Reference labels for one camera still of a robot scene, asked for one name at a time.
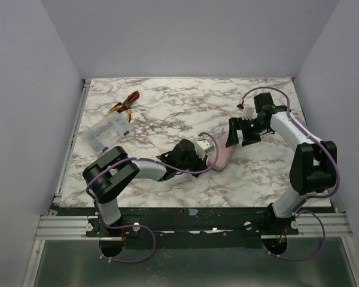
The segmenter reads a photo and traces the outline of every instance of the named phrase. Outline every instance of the plastic box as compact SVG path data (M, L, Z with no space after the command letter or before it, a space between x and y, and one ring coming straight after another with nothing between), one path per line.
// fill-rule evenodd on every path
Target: plastic box
M133 126L118 112L104 115L103 119L85 130L81 136L96 154L107 152L116 146L120 138L127 136Z

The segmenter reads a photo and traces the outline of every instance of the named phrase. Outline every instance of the gray wall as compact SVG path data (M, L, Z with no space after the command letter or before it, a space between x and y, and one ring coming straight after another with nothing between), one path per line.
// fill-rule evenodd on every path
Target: gray wall
M39 0L0 0L0 286L20 286L82 82Z
M82 77L295 76L338 0L42 0Z
M359 248L359 1L341 0L296 79L308 125L338 147L342 185Z

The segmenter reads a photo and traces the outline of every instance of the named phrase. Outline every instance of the pink eraser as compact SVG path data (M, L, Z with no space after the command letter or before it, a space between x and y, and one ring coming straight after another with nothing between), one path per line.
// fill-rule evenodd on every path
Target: pink eraser
M218 160L215 163L215 165L213 166L213 169L217 170L217 171L221 171L223 170L227 164L229 163L236 145L234 146L230 146L228 148L226 148L226 142L227 142L227 138L229 137L228 133L225 133L224 135L222 135L222 137L220 138L220 140L218 141ZM211 166L215 160L215 156L217 155L217 149L214 149L214 151L212 152L212 154L208 157L206 164L208 166Z

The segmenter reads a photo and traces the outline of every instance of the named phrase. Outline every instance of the marble surface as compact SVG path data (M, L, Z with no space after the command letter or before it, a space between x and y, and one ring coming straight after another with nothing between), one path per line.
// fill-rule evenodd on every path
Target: marble surface
M171 150L181 139L195 140L200 132L219 137L228 131L230 117L240 116L236 105L249 89L280 88L290 96L291 110L304 123L301 107L290 78L110 78L92 80L72 160L63 185L62 207L93 206L85 193L83 170L97 156L80 134L101 119L102 114L137 90L140 98L132 106L134 133L122 139L128 153L154 157ZM254 105L247 97L246 104ZM277 105L284 98L272 91ZM279 135L264 135L260 143L237 146L222 172L210 171L199 178L179 175L165 182L135 179L118 197L128 207L266 207L285 191L293 160L291 148ZM328 200L306 205L329 206Z

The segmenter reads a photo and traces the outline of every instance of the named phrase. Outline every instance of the wire cutter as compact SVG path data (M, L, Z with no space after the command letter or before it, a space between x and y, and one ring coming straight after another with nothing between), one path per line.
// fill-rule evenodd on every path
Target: wire cutter
M108 111L108 114L110 114L111 112L117 111L117 112L123 112L123 111L127 111L127 121L130 121L130 119L132 118L132 112L130 110L130 106L132 105L132 103L134 103L137 99L139 98L139 92L138 91L134 91L133 93L131 93L126 100L121 103L118 102L115 106L113 106L113 108L111 108Z

